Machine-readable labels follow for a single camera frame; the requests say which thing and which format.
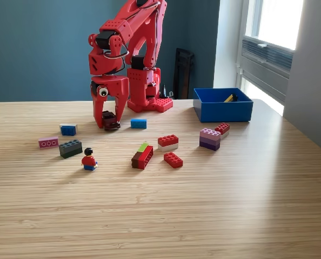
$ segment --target minifigure hair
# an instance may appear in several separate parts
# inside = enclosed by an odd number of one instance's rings
[[[88,147],[87,149],[85,149],[84,153],[85,153],[85,155],[92,155],[93,149]]]

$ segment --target black chair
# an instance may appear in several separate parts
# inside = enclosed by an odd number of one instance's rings
[[[179,99],[180,75],[183,75],[182,93],[180,99],[188,99],[190,72],[194,65],[194,53],[188,50],[176,49],[175,71],[173,75],[173,98]]]

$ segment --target teal wall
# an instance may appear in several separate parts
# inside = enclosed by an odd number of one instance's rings
[[[219,1],[167,2],[157,62],[162,82],[171,90],[175,51],[181,47],[196,54],[191,88],[212,87]],[[88,35],[124,3],[0,0],[0,101],[90,100]]]

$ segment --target white lego brick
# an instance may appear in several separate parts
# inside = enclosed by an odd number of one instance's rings
[[[62,123],[59,125],[59,131],[61,131],[62,126],[74,126],[76,133],[78,133],[78,125],[77,124],[68,124],[68,123]]]
[[[176,144],[172,144],[172,145],[168,145],[168,146],[165,146],[165,147],[162,147],[160,144],[158,144],[158,149],[162,152],[167,152],[167,151],[170,151],[170,150],[173,150],[173,149],[176,149],[178,148],[178,143]]]
[[[228,135],[229,135],[229,131],[225,132],[223,135],[220,136],[220,140],[224,139]]]

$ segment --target purple lego brick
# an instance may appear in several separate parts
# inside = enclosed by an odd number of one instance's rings
[[[216,151],[220,148],[220,143],[217,146],[214,146],[214,145],[207,144],[205,142],[199,142],[199,145],[200,147],[205,147],[213,151]]]
[[[208,139],[208,138],[204,138],[204,137],[200,137],[199,138],[200,142],[204,142],[213,146],[217,146],[218,144],[220,144],[220,139],[218,140],[212,140],[212,139]]]
[[[200,131],[200,137],[204,137],[207,139],[212,139],[214,141],[217,141],[218,139],[220,139],[220,132],[213,131],[209,128],[204,128]]]

